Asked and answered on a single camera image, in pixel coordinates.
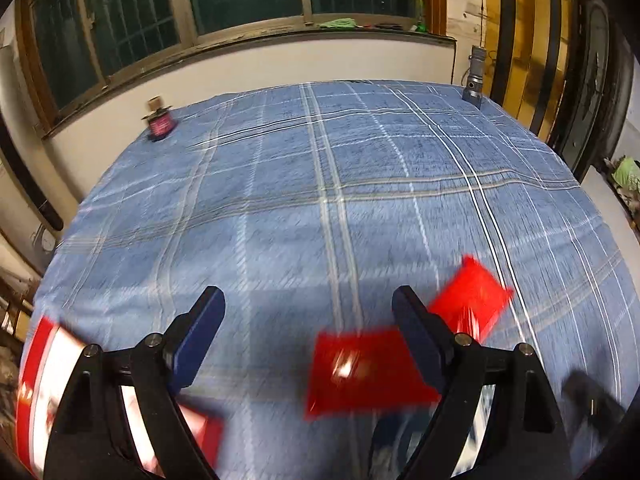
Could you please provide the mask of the red hexagonal box lid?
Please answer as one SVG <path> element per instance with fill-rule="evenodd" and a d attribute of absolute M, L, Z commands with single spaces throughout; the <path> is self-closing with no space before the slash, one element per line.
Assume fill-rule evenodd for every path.
<path fill-rule="evenodd" d="M 42 318 L 18 378 L 15 453 L 36 479 L 213 479 L 224 423 L 178 404 L 160 363 L 135 382 L 105 352 Z"/>

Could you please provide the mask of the blue plaid tablecloth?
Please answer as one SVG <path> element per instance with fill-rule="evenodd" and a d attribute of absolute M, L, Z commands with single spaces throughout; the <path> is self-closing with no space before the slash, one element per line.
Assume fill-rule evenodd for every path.
<path fill-rule="evenodd" d="M 458 87 L 334 81 L 180 108 L 80 204 L 35 317 L 106 350 L 166 330 L 207 286 L 224 322 L 184 398 L 224 418 L 224 479 L 362 479 L 375 415 L 310 422 L 319 333 L 389 326 L 394 290 L 431 300 L 464 256 L 514 296 L 489 337 L 531 344 L 559 388 L 583 370 L 628 404 L 639 297 L 565 162 Z"/>

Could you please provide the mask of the grey metal flashlight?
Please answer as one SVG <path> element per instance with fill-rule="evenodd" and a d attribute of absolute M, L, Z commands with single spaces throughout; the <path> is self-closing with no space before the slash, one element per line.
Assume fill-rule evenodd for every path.
<path fill-rule="evenodd" d="M 470 69 L 463 88 L 462 99 L 477 108 L 481 108 L 483 102 L 485 60 L 486 50 L 479 46 L 473 46 L 470 55 Z"/>

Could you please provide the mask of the long red cake packet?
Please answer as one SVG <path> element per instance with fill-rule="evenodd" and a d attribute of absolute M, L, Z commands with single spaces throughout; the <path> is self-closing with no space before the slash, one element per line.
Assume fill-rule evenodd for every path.
<path fill-rule="evenodd" d="M 431 406 L 427 385 L 396 327 L 362 334 L 318 333 L 306 395 L 306 416 L 392 412 Z"/>

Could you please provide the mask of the wood framed window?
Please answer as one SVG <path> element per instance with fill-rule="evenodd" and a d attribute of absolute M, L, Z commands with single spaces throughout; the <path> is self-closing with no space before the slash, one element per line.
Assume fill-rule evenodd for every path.
<path fill-rule="evenodd" d="M 446 0 L 15 0 L 18 59 L 43 132 L 201 51 L 306 29 L 446 32 Z"/>

